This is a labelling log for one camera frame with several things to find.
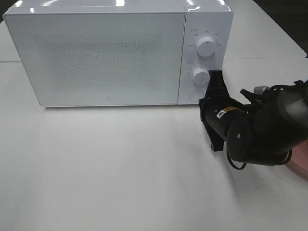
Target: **microwave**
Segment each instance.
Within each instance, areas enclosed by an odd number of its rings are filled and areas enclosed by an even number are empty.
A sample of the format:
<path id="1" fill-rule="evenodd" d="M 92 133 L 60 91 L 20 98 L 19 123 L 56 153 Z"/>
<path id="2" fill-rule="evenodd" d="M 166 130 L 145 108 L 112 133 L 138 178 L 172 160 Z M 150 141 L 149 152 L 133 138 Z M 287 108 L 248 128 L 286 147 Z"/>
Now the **microwave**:
<path id="1" fill-rule="evenodd" d="M 3 16 L 45 107 L 198 104 L 233 20 L 223 0 L 19 0 Z"/>

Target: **power knob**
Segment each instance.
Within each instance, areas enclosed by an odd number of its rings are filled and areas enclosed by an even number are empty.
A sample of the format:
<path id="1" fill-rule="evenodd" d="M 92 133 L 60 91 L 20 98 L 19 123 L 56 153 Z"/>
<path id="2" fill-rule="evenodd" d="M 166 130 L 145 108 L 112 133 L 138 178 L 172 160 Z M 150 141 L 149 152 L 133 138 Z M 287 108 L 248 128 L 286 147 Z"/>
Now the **power knob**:
<path id="1" fill-rule="evenodd" d="M 210 81 L 210 75 L 205 68 L 197 68 L 192 72 L 192 80 L 196 85 L 204 85 Z"/>
<path id="2" fill-rule="evenodd" d="M 197 41 L 198 54 L 203 57 L 208 57 L 215 52 L 216 41 L 210 36 L 205 36 Z"/>

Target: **floor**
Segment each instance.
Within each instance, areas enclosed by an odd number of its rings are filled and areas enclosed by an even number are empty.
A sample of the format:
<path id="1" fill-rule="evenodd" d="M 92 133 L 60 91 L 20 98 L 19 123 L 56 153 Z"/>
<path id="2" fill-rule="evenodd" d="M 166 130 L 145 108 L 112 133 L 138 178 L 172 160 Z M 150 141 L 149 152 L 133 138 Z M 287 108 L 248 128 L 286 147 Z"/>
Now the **floor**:
<path id="1" fill-rule="evenodd" d="M 308 0 L 254 0 L 306 53 L 308 53 Z M 16 0 L 0 0 L 0 14 Z"/>

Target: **round button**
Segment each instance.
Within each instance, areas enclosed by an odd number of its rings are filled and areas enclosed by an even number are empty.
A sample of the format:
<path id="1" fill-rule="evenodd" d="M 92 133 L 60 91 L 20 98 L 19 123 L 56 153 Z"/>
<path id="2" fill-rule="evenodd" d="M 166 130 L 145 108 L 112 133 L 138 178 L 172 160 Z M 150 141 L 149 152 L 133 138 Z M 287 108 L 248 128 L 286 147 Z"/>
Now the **round button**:
<path id="1" fill-rule="evenodd" d="M 204 85 L 209 82 L 210 75 L 205 68 L 197 68 L 192 73 L 192 80 L 196 85 Z"/>
<path id="2" fill-rule="evenodd" d="M 203 57 L 208 57 L 215 52 L 216 42 L 214 38 L 210 36 L 202 37 L 197 41 L 198 54 Z"/>
<path id="3" fill-rule="evenodd" d="M 201 90 L 194 90 L 190 95 L 189 98 L 192 101 L 197 101 L 199 99 L 202 99 L 204 97 L 204 93 Z"/>

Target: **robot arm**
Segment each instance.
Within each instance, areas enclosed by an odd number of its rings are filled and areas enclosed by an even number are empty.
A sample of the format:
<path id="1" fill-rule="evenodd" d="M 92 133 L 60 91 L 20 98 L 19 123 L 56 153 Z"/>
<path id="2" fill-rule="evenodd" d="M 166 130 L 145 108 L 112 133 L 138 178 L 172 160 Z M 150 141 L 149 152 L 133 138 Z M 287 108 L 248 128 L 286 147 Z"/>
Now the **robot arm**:
<path id="1" fill-rule="evenodd" d="M 222 71 L 210 71 L 200 116 L 213 151 L 227 143 L 227 158 L 236 169 L 246 163 L 283 165 L 292 148 L 308 138 L 308 81 L 293 86 L 256 87 L 254 93 L 241 90 L 251 104 L 241 104 L 229 96 Z M 243 162 L 241 168 L 231 160 Z"/>

